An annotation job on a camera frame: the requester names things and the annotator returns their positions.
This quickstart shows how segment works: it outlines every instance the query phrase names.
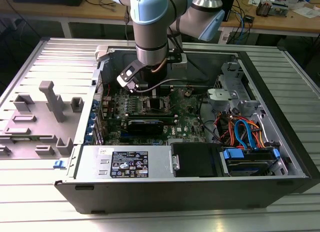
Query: warning label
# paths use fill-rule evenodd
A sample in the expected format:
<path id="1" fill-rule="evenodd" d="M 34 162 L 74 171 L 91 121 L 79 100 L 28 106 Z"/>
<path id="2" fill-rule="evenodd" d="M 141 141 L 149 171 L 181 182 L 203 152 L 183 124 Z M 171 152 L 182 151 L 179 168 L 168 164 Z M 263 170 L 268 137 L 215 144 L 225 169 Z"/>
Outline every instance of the warning label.
<path id="1" fill-rule="evenodd" d="M 147 178 L 149 176 L 148 151 L 114 151 L 112 178 Z"/>

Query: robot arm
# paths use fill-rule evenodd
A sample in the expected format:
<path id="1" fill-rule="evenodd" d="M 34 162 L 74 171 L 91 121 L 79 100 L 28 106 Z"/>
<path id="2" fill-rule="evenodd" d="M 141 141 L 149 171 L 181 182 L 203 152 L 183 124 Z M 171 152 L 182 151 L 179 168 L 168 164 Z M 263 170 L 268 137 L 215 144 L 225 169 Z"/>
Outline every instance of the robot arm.
<path id="1" fill-rule="evenodd" d="M 225 12 L 221 0 L 113 0 L 130 6 L 137 59 L 117 77 L 120 85 L 132 93 L 138 88 L 135 79 L 153 86 L 167 75 L 169 47 L 167 30 L 209 41 L 217 32 Z"/>

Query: circuit board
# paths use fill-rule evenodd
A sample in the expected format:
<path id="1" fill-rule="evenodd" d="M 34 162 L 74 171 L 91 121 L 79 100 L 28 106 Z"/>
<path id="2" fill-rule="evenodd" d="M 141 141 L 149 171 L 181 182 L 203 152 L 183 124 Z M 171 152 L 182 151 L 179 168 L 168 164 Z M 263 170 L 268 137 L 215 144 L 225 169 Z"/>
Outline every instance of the circuit board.
<path id="1" fill-rule="evenodd" d="M 204 128 L 197 116 L 199 102 L 192 92 L 188 88 L 172 89 L 167 96 L 155 99 L 130 95 L 120 89 L 105 97 L 102 109 L 104 144 L 156 146 L 173 142 L 205 142 Z M 128 132 L 130 123 L 142 121 L 161 124 L 161 133 L 132 135 Z"/>

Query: wooden workbench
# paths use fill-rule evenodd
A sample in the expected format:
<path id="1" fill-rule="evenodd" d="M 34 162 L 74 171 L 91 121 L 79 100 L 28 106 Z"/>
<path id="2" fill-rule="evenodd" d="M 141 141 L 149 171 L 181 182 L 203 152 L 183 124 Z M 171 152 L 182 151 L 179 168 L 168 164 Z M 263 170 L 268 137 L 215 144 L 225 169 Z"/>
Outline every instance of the wooden workbench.
<path id="1" fill-rule="evenodd" d="M 72 37 L 69 22 L 98 23 L 98 24 L 124 24 L 125 7 L 116 4 L 114 9 L 103 8 L 83 1 L 80 6 L 64 6 L 50 4 L 13 3 L 12 6 L 26 19 L 59 21 L 66 37 Z M 252 33 L 317 36 L 320 33 L 320 16 L 306 18 L 302 15 L 289 11 L 287 17 L 256 16 L 256 6 L 248 5 L 249 0 L 238 0 L 240 7 L 246 14 L 254 16 Z M 311 3 L 319 3 L 320 0 L 311 0 Z M 0 0 L 0 14 L 5 18 L 18 18 L 5 0 Z M 227 22 L 223 22 L 220 30 L 230 33 L 237 29 L 239 22 L 234 13 L 231 13 Z"/>

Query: sticker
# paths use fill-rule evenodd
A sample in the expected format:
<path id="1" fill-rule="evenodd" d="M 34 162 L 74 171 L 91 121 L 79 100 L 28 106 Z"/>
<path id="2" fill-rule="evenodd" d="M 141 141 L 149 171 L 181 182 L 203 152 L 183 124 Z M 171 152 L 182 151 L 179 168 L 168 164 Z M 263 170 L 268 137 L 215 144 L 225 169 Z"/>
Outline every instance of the sticker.
<path id="1" fill-rule="evenodd" d="M 99 148 L 99 155 L 111 155 L 112 152 L 115 151 L 114 148 Z"/>
<path id="2" fill-rule="evenodd" d="M 149 177 L 148 151 L 113 151 L 112 178 Z"/>

